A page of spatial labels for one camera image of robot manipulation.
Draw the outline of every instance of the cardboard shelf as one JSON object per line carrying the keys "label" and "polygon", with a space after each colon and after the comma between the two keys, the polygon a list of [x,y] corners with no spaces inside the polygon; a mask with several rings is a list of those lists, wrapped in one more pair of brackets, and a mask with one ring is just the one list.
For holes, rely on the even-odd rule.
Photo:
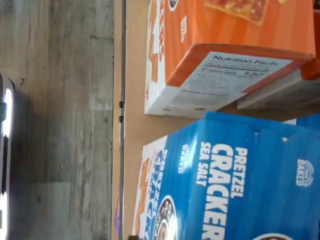
{"label": "cardboard shelf", "polygon": [[[146,0],[127,0],[123,239],[127,239],[127,236],[132,232],[143,146],[194,121],[191,118],[152,116],[144,113],[148,5],[149,1]],[[118,239],[114,214],[120,177],[121,27],[121,1],[115,1],[112,239]],[[237,111],[236,103],[232,103],[221,111],[284,121],[320,112],[320,109],[310,106],[290,112],[272,110]]]}

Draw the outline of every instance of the pretzel crackers box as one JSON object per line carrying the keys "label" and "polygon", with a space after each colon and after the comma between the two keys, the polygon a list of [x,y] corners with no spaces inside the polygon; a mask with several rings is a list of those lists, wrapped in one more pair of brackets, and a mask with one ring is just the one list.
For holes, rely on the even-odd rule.
{"label": "pretzel crackers box", "polygon": [[208,113],[143,148],[132,234],[317,240],[320,132]]}
{"label": "pretzel crackers box", "polygon": [[150,0],[145,113],[203,117],[315,56],[312,0]]}

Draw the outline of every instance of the orange box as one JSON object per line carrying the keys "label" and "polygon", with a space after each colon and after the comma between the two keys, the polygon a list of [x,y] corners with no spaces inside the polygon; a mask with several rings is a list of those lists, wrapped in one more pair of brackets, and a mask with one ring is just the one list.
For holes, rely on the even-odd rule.
{"label": "orange box", "polygon": [[320,4],[314,5],[316,58],[293,73],[239,99],[239,109],[291,111],[320,106]]}
{"label": "orange box", "polygon": [[313,0],[150,0],[145,113],[202,117],[315,55]]}

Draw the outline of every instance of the blue box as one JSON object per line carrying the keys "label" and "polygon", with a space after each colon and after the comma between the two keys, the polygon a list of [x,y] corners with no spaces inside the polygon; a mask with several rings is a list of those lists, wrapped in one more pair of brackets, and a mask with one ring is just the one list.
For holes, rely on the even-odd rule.
{"label": "blue box", "polygon": [[143,148],[141,239],[317,240],[320,132],[224,113]]}

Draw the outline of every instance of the nutrition facts label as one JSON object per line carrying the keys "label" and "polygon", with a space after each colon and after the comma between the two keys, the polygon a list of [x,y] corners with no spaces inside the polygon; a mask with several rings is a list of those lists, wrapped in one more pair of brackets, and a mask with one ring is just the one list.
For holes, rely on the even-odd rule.
{"label": "nutrition facts label", "polygon": [[210,52],[181,90],[203,95],[238,94],[290,64],[291,60]]}

